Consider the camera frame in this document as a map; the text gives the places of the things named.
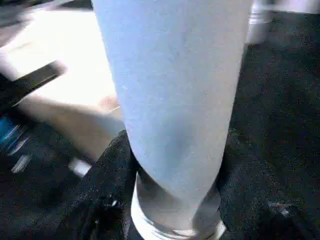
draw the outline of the beige surface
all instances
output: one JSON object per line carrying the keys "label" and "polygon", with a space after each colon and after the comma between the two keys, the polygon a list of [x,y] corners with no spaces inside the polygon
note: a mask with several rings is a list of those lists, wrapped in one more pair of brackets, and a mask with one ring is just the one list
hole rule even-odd
{"label": "beige surface", "polygon": [[20,107],[54,125],[98,159],[121,127],[117,96],[96,16],[92,11],[51,10],[25,15],[29,25],[0,49],[14,78],[52,61],[65,74],[28,95]]}

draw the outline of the floor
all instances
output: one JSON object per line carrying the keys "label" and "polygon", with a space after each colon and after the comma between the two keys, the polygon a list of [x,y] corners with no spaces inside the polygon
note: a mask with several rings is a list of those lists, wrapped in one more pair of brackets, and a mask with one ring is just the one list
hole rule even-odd
{"label": "floor", "polygon": [[29,10],[21,18],[24,28],[0,48],[11,78],[53,61],[65,73],[29,94],[20,108],[54,125],[97,160],[124,127],[95,14],[54,7]]}

